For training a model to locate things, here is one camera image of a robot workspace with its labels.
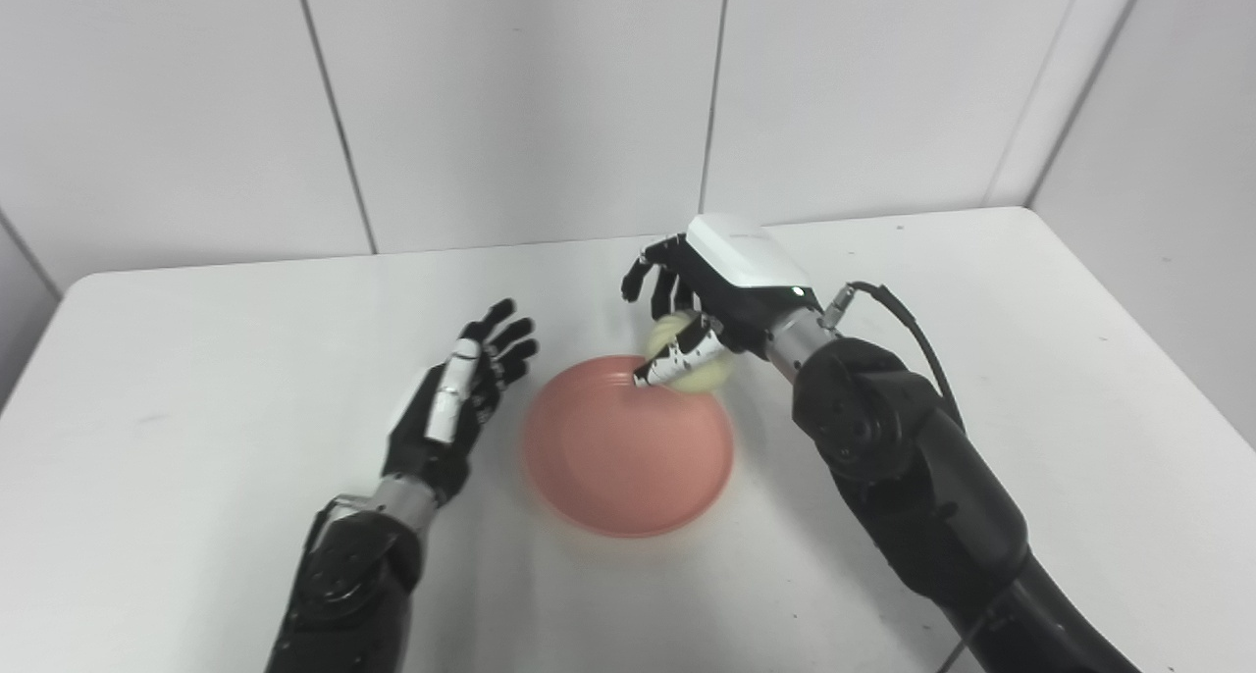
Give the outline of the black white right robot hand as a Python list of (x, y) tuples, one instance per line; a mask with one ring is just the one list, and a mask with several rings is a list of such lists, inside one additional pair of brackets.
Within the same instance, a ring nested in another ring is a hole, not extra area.
[(803, 266), (766, 230), (730, 213), (700, 213), (685, 232), (646, 245), (622, 280), (624, 301), (641, 298), (651, 271), (652, 316), (695, 316), (634, 369), (637, 387), (669, 385), (717, 357), (745, 352), (794, 383), (831, 339), (819, 326), (819, 298)]

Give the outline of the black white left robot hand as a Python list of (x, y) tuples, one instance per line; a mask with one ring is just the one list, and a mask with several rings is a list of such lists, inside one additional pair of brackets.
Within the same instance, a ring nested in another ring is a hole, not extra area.
[(471, 450), (484, 426), (538, 355), (534, 331), (534, 320), (520, 316), (511, 298), (468, 323), (399, 413), (382, 475), (417, 480), (440, 506), (456, 497), (468, 480)]

